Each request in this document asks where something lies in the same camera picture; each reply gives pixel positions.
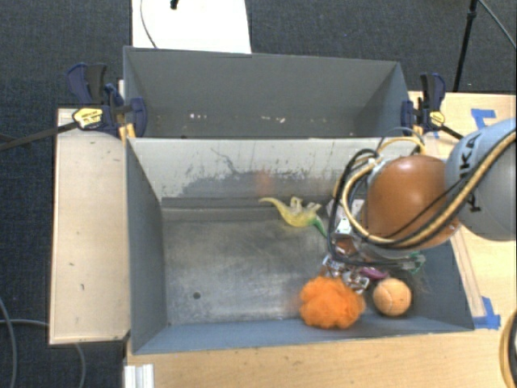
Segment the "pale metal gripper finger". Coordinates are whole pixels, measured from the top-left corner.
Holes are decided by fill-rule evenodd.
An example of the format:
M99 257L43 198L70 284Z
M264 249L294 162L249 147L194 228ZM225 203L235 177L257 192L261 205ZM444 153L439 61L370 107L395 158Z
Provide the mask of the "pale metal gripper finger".
M358 272L346 272L343 274L343 283L357 294L361 295L370 285L370 279Z
M321 276L331 278L342 278L343 263L336 261L331 256L327 255L322 261Z

